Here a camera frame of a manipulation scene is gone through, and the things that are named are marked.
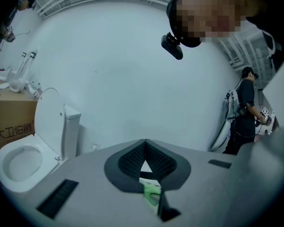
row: cardboard box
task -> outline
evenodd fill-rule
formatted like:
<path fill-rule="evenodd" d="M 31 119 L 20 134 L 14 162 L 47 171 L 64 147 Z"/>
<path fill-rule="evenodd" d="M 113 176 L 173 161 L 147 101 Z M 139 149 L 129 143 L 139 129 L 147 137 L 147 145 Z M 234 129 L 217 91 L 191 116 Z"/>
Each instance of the cardboard box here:
<path fill-rule="evenodd" d="M 0 149 L 6 144 L 35 133 L 37 101 L 28 92 L 0 89 Z"/>

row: man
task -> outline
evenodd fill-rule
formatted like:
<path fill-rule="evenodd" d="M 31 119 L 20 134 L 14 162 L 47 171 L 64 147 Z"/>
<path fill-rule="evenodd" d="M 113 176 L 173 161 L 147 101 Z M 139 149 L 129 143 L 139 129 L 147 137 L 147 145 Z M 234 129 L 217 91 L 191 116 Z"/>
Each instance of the man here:
<path fill-rule="evenodd" d="M 255 117 L 261 124 L 269 125 L 265 116 L 254 105 L 255 73 L 251 67 L 245 67 L 242 71 L 242 82 L 238 88 L 238 98 L 241 114 L 231 123 L 231 137 L 228 141 L 225 154 L 236 155 L 243 144 L 254 142 L 256 134 Z"/>
<path fill-rule="evenodd" d="M 22 0 L 20 2 L 18 0 L 16 1 L 15 6 L 13 6 L 13 8 L 9 11 L 9 13 L 4 18 L 2 24 L 0 25 L 0 43 L 2 40 L 5 40 L 10 43 L 15 40 L 15 35 L 12 33 L 12 31 L 8 30 L 8 27 L 10 26 L 18 11 L 31 9 L 34 2 L 35 0 Z"/>
<path fill-rule="evenodd" d="M 227 37 L 246 19 L 284 51 L 284 0 L 171 0 L 167 15 L 174 36 L 187 47 L 204 37 Z"/>

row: toilet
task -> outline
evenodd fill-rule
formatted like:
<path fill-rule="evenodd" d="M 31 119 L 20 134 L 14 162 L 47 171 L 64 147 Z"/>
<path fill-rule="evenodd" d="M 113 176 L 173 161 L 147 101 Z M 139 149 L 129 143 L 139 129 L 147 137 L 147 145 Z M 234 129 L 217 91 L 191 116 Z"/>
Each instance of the toilet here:
<path fill-rule="evenodd" d="M 0 182 L 24 194 L 67 160 L 76 157 L 81 113 L 65 105 L 54 88 L 39 97 L 35 134 L 0 149 Z"/>

